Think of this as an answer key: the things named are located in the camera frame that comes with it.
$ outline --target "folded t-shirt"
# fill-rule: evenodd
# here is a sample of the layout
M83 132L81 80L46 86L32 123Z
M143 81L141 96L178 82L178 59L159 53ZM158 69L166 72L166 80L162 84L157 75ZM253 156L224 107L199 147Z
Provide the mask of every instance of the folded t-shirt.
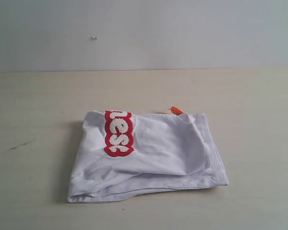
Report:
M204 114L91 111L83 130L69 202L228 185Z

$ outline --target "gray wall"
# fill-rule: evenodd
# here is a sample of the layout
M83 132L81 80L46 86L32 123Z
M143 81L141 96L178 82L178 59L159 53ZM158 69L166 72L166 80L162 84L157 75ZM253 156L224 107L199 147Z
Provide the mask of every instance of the gray wall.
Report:
M263 66L288 66L288 0L0 0L0 71Z

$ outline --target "beige table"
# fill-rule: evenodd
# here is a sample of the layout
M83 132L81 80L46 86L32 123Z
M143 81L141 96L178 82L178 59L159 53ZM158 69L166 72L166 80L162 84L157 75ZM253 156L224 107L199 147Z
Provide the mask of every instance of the beige table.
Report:
M228 187L68 204L90 110L205 112ZM0 74L0 230L288 230L288 68Z

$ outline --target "orange tag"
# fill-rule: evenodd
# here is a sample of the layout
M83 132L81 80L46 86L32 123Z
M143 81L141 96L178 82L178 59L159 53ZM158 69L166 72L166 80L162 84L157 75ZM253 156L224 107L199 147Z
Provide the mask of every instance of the orange tag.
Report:
M184 113L184 112L181 111L179 108L174 107L174 106L171 107L171 112L172 112L173 114L175 114L175 115L180 115L180 114L183 114L183 113Z

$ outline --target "red embroidered text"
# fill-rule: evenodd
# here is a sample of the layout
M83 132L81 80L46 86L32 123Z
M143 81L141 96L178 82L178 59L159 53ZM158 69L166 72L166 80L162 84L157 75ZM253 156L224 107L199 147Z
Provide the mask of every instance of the red embroidered text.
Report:
M133 152L131 113L106 111L106 147L105 152L111 157L125 157Z

